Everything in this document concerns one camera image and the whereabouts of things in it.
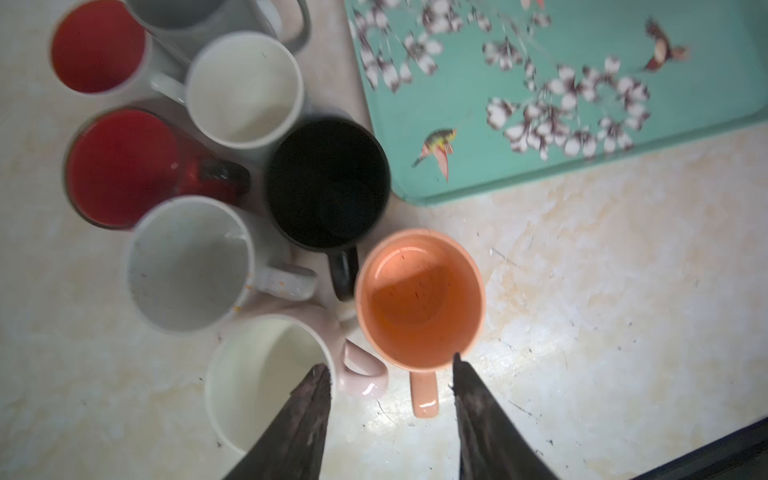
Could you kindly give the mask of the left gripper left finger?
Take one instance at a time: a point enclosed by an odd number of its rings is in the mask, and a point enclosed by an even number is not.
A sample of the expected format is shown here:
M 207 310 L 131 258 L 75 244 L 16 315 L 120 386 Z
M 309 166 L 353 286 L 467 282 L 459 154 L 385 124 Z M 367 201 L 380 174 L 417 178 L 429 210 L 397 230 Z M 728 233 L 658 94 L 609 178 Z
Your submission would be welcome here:
M 314 365 L 225 479 L 317 479 L 326 442 L 331 392 L 329 368 Z

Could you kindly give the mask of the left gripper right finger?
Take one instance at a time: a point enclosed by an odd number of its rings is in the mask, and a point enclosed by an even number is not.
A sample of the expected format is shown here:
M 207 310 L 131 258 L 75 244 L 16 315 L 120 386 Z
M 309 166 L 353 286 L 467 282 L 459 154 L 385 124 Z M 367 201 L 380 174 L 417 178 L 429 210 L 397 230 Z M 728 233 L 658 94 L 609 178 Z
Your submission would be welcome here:
M 453 392 L 460 439 L 461 479 L 554 479 L 475 369 L 456 353 Z

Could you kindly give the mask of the pale pink mug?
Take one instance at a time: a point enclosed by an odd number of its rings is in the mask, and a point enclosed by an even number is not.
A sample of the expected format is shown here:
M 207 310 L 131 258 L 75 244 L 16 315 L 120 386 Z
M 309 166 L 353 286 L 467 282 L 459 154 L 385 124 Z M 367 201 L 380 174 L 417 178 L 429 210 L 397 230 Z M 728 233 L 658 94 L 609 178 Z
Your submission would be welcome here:
M 310 303 L 251 317 L 215 351 L 205 377 L 206 411 L 220 440 L 249 451 L 316 364 L 331 375 L 331 394 L 377 399 L 388 369 L 348 340 L 336 315 Z

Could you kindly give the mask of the cream and peach mug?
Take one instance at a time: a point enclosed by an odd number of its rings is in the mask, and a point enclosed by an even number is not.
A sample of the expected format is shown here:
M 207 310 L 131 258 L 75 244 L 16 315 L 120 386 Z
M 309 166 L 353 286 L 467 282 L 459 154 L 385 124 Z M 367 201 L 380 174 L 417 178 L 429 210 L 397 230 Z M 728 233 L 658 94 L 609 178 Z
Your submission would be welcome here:
M 434 230 L 396 232 L 367 256 L 355 302 L 368 342 L 408 372 L 414 416 L 437 416 L 437 374 L 471 351 L 486 317 L 485 284 L 472 256 Z

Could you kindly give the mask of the cream beige mug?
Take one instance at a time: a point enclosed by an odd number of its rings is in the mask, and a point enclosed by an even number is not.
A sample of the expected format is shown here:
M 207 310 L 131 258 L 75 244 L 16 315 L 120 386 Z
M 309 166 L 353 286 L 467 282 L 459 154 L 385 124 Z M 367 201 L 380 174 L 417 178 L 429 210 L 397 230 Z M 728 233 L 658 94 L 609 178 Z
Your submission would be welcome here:
M 214 329 L 279 301 L 306 301 L 314 271 L 261 216 L 203 196 L 166 201 L 137 224 L 125 263 L 133 304 L 152 328 Z

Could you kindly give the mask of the white and black mug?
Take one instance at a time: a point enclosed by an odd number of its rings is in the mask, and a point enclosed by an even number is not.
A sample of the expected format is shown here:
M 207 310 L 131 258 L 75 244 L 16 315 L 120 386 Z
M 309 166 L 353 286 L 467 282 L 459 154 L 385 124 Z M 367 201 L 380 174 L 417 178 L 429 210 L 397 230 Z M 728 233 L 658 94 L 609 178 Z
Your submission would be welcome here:
M 390 190 L 380 143 L 341 116 L 313 115 L 297 123 L 265 169 L 268 215 L 290 242 L 327 255 L 341 301 L 354 298 L 357 244 L 382 218 Z

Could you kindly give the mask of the red mug black handle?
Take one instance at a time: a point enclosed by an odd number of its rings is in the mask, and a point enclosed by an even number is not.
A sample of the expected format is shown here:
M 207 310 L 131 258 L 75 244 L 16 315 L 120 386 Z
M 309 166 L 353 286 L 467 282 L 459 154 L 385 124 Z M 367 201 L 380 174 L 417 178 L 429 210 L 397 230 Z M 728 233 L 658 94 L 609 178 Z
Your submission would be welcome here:
M 236 205 L 249 192 L 251 175 L 166 119 L 124 107 L 95 117 L 76 134 L 64 157 L 63 184 L 85 221 L 128 230 L 178 196 Z

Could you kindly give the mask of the white ribbed base mug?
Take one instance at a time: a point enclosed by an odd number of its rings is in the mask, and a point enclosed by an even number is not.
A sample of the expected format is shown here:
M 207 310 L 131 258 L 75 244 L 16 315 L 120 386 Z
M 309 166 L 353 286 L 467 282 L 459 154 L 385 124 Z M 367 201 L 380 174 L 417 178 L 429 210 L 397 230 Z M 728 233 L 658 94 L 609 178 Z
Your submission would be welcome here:
M 208 44 L 184 81 L 157 73 L 150 85 L 184 105 L 208 139 L 242 153 L 267 152 L 308 108 L 294 55 L 278 40 L 251 31 Z

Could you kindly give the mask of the dark grey mug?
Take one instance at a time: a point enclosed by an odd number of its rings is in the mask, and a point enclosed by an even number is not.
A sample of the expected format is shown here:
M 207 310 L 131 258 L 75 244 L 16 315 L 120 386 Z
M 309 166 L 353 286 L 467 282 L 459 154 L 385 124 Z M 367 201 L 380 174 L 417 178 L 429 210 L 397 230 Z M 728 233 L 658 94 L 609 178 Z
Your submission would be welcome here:
M 278 36 L 281 18 L 270 1 L 129 0 L 131 15 L 184 64 L 209 43 L 234 32 Z

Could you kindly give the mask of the white mug red inside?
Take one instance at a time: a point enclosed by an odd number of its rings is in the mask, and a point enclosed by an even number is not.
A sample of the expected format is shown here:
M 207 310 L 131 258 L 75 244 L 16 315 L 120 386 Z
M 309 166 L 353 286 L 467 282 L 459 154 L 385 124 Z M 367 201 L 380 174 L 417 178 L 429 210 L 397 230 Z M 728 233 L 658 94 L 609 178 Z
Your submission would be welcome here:
M 49 61 L 66 88 L 112 104 L 158 96 L 156 77 L 179 80 L 185 71 L 124 2 L 109 0 L 84 2 L 59 20 Z

